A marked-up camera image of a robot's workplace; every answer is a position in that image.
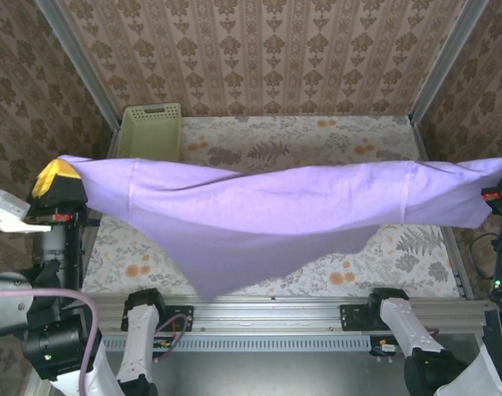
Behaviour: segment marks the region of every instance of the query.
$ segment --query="brown damask wallpaper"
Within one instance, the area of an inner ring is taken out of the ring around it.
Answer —
[[[434,160],[458,162],[502,155],[502,0],[488,2],[420,129],[429,157]],[[498,220],[491,216],[476,231],[455,230],[479,297],[485,297],[491,282],[475,275],[468,250],[475,237],[484,232],[497,233]],[[477,264],[488,274],[495,267],[490,241],[484,238],[473,249]]]
[[[99,157],[110,131],[33,1],[0,0],[0,188],[25,198],[60,153]],[[29,239],[0,233],[0,271],[29,266]],[[17,394],[27,364],[0,338],[0,395]]]
[[[463,0],[59,0],[118,111],[397,114]]]

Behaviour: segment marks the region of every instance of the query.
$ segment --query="lavender cloth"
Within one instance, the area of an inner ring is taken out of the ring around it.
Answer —
[[[380,224],[476,228],[481,188],[502,158],[301,167],[245,176],[138,158],[63,156],[88,206],[145,233],[204,299],[286,276],[333,252],[360,252]]]

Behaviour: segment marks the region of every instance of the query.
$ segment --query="fern leaf pattern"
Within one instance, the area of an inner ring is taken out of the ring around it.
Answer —
[[[287,144],[275,142],[260,142],[255,144],[248,152],[248,158],[262,159],[266,161],[275,161],[279,156],[290,153]]]
[[[433,227],[422,227],[418,231],[411,229],[401,235],[396,250],[414,254],[422,253],[422,256],[425,256],[425,253],[432,254],[435,248],[440,248],[442,245],[443,239],[439,230],[435,231]]]

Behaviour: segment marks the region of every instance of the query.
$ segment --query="green plastic basket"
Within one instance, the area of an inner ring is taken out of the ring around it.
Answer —
[[[179,162],[181,146],[182,112],[179,103],[125,109],[119,134],[118,158]]]

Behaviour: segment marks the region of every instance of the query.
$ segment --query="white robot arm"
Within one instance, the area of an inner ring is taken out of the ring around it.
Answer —
[[[87,299],[76,291],[83,280],[80,229],[98,225],[87,217],[86,201],[80,177],[61,160],[39,175],[27,202],[0,190],[0,230],[38,233],[32,267],[0,274],[0,336],[18,337],[39,376],[66,396],[157,396],[151,375],[154,334],[168,324],[162,325],[161,294],[141,290],[125,302],[121,329],[128,335],[117,376],[101,333],[95,329],[91,336],[96,307],[73,303]],[[182,333],[188,326],[186,320]]]
[[[486,345],[462,371],[463,366],[420,323],[408,300],[383,299],[380,317],[406,356],[404,374],[411,396],[502,396],[502,380]],[[438,387],[452,377],[456,378]]]

